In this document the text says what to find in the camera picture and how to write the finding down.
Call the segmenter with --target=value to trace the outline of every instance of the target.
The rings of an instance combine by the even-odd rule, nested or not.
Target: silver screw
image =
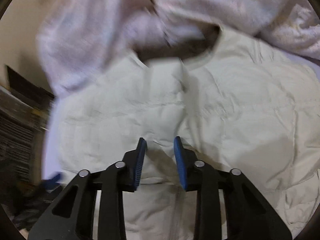
[[[196,161],[195,166],[201,168],[204,166],[204,162],[203,161]]]
[[[232,173],[233,175],[239,176],[239,175],[241,174],[241,170],[239,170],[239,169],[232,169],[232,170],[231,170],[231,173]]]
[[[81,171],[79,171],[78,174],[80,177],[85,177],[89,174],[89,171],[88,170],[81,170]]]
[[[123,168],[125,166],[125,162],[117,162],[115,165],[118,169]]]

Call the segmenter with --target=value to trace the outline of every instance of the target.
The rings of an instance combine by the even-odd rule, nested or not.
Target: beige wall
[[[8,65],[24,78],[51,91],[36,50],[36,33],[55,0],[13,0],[0,20],[0,83],[8,86]]]

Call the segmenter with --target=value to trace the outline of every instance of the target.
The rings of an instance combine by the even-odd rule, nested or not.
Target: white garment
[[[240,168],[294,236],[319,204],[320,83],[262,41],[223,27],[213,51],[188,61],[142,64],[129,52],[65,101],[68,180],[148,143],[143,185],[124,195],[129,239],[192,239],[195,194],[174,186],[177,135],[213,167]]]
[[[224,23],[320,59],[320,21],[307,0],[57,0],[38,35],[52,90],[82,87],[118,53],[202,39]]]

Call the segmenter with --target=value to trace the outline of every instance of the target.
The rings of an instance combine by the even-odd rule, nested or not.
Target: blue rubber tip
[[[180,183],[181,183],[183,189],[187,190],[187,187],[188,187],[187,170],[186,170],[185,164],[183,162],[181,147],[180,147],[180,144],[179,144],[177,137],[174,139],[173,150],[174,150],[174,156],[176,157]]]
[[[137,189],[140,184],[143,160],[144,160],[144,155],[145,155],[146,149],[147,149],[147,142],[142,138],[141,145],[139,145],[139,143],[138,143],[139,154],[138,154],[136,167],[133,172],[133,185],[134,185],[135,189]]]

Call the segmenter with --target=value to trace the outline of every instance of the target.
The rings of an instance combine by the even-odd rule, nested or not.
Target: round metal bolt
[[[118,169],[123,168],[125,166],[125,162],[117,162],[115,165]]]
[[[233,175],[239,176],[239,175],[241,174],[241,170],[239,170],[239,169],[232,169],[232,170],[231,170],[231,173],[232,173]]]
[[[195,166],[201,168],[204,166],[204,162],[203,161],[196,161]]]
[[[81,171],[79,171],[78,174],[80,177],[85,177],[89,174],[89,171],[88,170],[81,170]]]

